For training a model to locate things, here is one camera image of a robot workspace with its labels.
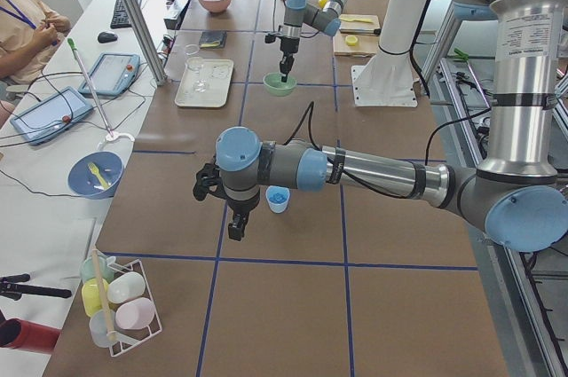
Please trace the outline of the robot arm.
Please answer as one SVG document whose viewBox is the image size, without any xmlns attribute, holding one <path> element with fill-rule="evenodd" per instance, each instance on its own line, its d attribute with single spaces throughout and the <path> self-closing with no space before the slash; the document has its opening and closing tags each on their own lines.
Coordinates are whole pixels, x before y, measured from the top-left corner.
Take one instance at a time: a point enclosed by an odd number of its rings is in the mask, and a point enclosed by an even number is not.
<svg viewBox="0 0 568 377">
<path fill-rule="evenodd" d="M 217 195 L 233 211 L 228 233 L 244 236 L 260 189 L 318 191 L 353 184 L 400 200 L 425 200 L 517 252 L 550 247 L 567 231 L 567 201 L 548 160 L 555 71 L 567 0 L 455 0 L 457 13 L 498 21 L 485 158 L 475 168 L 412 163 L 340 147 L 264 142 L 244 127 L 216 142 Z"/>
<path fill-rule="evenodd" d="M 347 0 L 327 0 L 323 7 L 309 4 L 307 0 L 284 0 L 285 11 L 283 23 L 278 30 L 274 30 L 265 36 L 267 43 L 273 43 L 280 39 L 280 50 L 283 52 L 280 60 L 280 79 L 288 80 L 288 75 L 294 63 L 294 54 L 298 53 L 301 28 L 303 24 L 314 28 L 316 31 L 334 37 L 341 21 L 340 15 Z"/>
</svg>

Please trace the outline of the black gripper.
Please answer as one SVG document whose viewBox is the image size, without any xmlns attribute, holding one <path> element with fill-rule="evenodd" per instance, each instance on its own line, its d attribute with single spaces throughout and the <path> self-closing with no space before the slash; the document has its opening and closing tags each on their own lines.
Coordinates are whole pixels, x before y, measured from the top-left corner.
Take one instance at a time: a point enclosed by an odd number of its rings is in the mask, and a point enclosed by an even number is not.
<svg viewBox="0 0 568 377">
<path fill-rule="evenodd" d="M 274 43 L 280 40 L 280 51 L 283 57 L 279 63 L 281 80 L 285 82 L 294 64 L 294 54 L 298 53 L 300 38 L 284 35 L 281 32 L 270 32 L 264 37 L 265 43 Z"/>
<path fill-rule="evenodd" d="M 236 200 L 228 198 L 227 205 L 233 211 L 233 219 L 228 224 L 228 234 L 231 240 L 242 240 L 245 236 L 245 230 L 249 219 L 249 214 L 259 204 L 259 195 L 246 200 Z"/>
</svg>

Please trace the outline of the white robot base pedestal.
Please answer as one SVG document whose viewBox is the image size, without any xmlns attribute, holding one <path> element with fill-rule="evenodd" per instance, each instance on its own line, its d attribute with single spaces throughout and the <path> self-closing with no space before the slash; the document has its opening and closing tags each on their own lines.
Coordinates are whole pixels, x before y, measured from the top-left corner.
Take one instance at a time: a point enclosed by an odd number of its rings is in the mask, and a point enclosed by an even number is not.
<svg viewBox="0 0 568 377">
<path fill-rule="evenodd" d="M 410 55 L 427 1 L 389 1 L 377 53 L 365 66 L 352 68 L 356 106 L 417 106 Z"/>
</svg>

